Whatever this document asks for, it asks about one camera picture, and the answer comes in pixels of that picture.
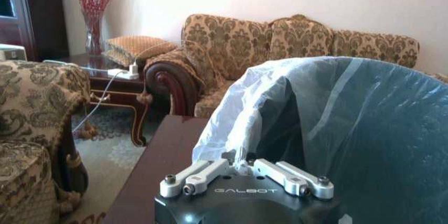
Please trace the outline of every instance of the screw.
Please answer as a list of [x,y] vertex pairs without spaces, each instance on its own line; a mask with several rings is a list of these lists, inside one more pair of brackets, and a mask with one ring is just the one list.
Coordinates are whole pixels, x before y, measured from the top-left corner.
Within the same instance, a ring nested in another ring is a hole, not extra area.
[[167,176],[166,176],[166,182],[167,182],[167,184],[174,184],[175,182],[176,182],[176,175],[174,175],[174,174],[168,174]]
[[320,183],[322,185],[327,186],[330,183],[330,179],[326,176],[320,176],[318,178],[318,183]]
[[192,184],[187,184],[184,186],[184,194],[186,195],[192,195],[195,193],[196,189],[195,189],[195,185]]
[[300,189],[299,189],[299,194],[300,194],[300,196],[306,196],[306,195],[308,195],[310,192],[311,192],[311,190],[310,190],[310,187],[308,187],[308,186],[302,186],[302,187],[300,187]]

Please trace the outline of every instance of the wall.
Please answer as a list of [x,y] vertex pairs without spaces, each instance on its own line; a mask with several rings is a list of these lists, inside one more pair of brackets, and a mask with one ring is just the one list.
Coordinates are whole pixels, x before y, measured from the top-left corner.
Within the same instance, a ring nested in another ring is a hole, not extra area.
[[[78,0],[64,0],[71,53],[84,50],[86,26]],[[448,0],[112,0],[104,38],[152,35],[180,40],[192,13],[270,21],[302,13],[335,29],[408,35],[422,44],[416,68],[448,73]]]

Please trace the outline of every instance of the sofa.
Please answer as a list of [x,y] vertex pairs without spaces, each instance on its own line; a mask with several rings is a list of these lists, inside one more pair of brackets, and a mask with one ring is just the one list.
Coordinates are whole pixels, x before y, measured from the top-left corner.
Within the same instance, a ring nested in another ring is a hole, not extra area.
[[79,206],[88,174],[71,116],[88,105],[78,67],[0,61],[0,223],[58,223]]
[[412,68],[419,42],[391,34],[334,30],[303,15],[259,23],[194,14],[183,46],[146,64],[146,92],[171,98],[171,113],[208,118],[248,67],[294,57],[351,56]]

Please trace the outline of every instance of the patterned carpet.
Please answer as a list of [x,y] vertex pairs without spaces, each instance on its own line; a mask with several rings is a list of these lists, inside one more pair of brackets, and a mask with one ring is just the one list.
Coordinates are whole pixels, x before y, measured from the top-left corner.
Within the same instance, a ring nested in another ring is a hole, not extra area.
[[[150,117],[144,124],[144,137],[148,141],[160,123],[160,119],[151,113]],[[132,110],[100,107],[91,117],[92,125],[100,129],[99,136],[92,140],[75,139],[90,174],[90,187],[79,209],[63,217],[60,223],[96,223],[102,212],[107,212],[144,150],[131,142],[132,119]],[[82,115],[75,115],[74,127],[80,120]]]

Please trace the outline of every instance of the vase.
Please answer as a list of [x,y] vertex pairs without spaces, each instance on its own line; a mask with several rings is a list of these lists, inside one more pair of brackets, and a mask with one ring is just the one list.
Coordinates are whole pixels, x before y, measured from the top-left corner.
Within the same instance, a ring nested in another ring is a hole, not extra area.
[[86,27],[87,27],[87,38],[86,38],[86,52],[90,55],[102,54],[102,22],[103,22],[103,12],[83,12]]

